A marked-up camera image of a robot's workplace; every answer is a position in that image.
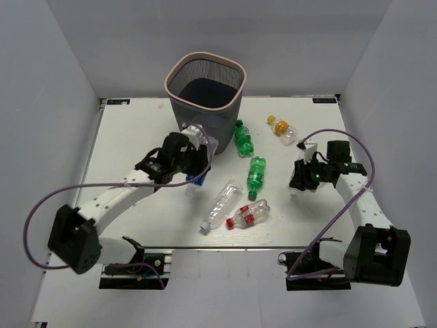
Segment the clear unlabelled plastic bottle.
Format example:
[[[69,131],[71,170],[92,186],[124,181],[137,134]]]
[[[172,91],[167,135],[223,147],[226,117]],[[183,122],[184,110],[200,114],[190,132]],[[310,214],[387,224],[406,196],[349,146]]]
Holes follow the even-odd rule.
[[[208,210],[199,224],[202,233],[217,228],[242,196],[243,186],[236,180],[229,180],[210,202]]]

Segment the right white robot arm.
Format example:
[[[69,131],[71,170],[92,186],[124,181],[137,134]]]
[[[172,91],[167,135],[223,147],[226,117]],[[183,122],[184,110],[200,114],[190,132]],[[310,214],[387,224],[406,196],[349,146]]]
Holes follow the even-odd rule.
[[[350,282],[397,287],[404,278],[411,238],[383,213],[363,165],[350,155],[348,141],[330,141],[326,156],[318,159],[318,145],[310,139],[298,143],[301,157],[294,163],[289,186],[315,191],[331,184],[345,202],[355,233],[349,242],[318,234],[287,270],[287,280],[343,271]]]

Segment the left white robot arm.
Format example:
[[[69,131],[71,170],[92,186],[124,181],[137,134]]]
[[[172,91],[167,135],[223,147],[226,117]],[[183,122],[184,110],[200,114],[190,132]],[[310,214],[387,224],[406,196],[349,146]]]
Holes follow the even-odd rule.
[[[143,246],[130,237],[103,238],[103,231],[138,201],[169,185],[176,174],[188,181],[203,180],[218,141],[199,131],[170,133],[159,148],[149,151],[126,175],[119,187],[111,187],[76,208],[62,206],[48,240],[48,248],[75,273],[95,264],[124,267],[136,273],[144,265]]]

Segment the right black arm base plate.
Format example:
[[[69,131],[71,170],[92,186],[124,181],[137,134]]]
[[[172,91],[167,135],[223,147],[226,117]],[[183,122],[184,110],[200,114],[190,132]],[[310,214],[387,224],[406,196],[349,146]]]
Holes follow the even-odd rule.
[[[297,280],[285,280],[286,290],[291,291],[323,291],[350,290],[351,284],[344,272],[335,266],[321,261],[313,253],[307,256],[295,269],[292,277],[307,275]]]

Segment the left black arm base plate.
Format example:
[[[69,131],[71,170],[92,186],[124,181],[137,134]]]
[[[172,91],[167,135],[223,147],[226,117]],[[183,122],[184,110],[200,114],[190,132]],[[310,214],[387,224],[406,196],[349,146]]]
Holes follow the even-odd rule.
[[[171,249],[146,249],[132,263],[139,266],[103,266],[100,275],[101,290],[163,290],[171,272]]]

